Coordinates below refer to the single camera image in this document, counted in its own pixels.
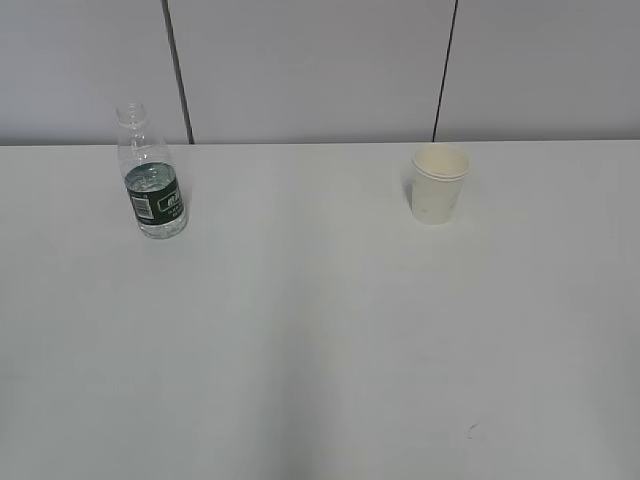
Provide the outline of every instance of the small stain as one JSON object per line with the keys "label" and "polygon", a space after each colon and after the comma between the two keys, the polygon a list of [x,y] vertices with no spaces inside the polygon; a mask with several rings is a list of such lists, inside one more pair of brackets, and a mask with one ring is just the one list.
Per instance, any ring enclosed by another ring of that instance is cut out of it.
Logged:
{"label": "small stain", "polygon": [[469,427],[469,430],[467,430],[467,439],[468,440],[473,440],[473,436],[471,435],[471,432],[473,431],[474,428],[476,428],[478,425],[480,425],[480,422],[476,422],[473,425],[471,425]]}

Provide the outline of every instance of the water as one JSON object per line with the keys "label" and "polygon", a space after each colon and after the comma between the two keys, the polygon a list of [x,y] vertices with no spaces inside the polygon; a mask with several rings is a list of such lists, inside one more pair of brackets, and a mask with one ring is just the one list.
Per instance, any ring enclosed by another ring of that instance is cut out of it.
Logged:
{"label": "water", "polygon": [[[176,178],[176,172],[166,163],[146,163],[131,170],[124,179],[126,187],[137,193],[149,193],[162,190]],[[186,206],[182,214],[163,225],[145,225],[138,222],[142,233],[149,238],[165,239],[180,233],[187,225]]]}

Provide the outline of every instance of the white table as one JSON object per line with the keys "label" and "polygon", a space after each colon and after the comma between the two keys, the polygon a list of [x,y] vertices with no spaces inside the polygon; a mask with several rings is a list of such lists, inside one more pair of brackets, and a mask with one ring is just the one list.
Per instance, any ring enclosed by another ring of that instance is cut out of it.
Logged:
{"label": "white table", "polygon": [[137,231],[114,147],[3,147],[3,480],[637,480],[640,142],[175,148]]}

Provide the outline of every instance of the paper cup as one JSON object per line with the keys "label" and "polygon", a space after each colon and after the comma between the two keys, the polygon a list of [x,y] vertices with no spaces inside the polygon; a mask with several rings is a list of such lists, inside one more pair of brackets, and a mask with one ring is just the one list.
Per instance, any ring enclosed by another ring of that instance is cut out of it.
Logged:
{"label": "paper cup", "polygon": [[448,222],[468,171],[469,157],[464,150],[444,143],[421,148],[413,157],[413,215],[427,225]]}

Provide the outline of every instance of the gray wall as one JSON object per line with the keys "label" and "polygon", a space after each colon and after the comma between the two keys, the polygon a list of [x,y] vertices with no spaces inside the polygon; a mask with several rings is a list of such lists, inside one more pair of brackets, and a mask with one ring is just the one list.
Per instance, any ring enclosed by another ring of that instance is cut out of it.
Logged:
{"label": "gray wall", "polygon": [[461,0],[438,138],[637,138],[638,0]]}
{"label": "gray wall", "polygon": [[115,105],[144,101],[186,135],[158,0],[2,0],[0,143],[113,143]]}
{"label": "gray wall", "polygon": [[[170,0],[196,142],[430,140],[455,0]],[[640,3],[460,0],[438,140],[635,138]],[[5,0],[0,144],[185,143],[160,0]]]}

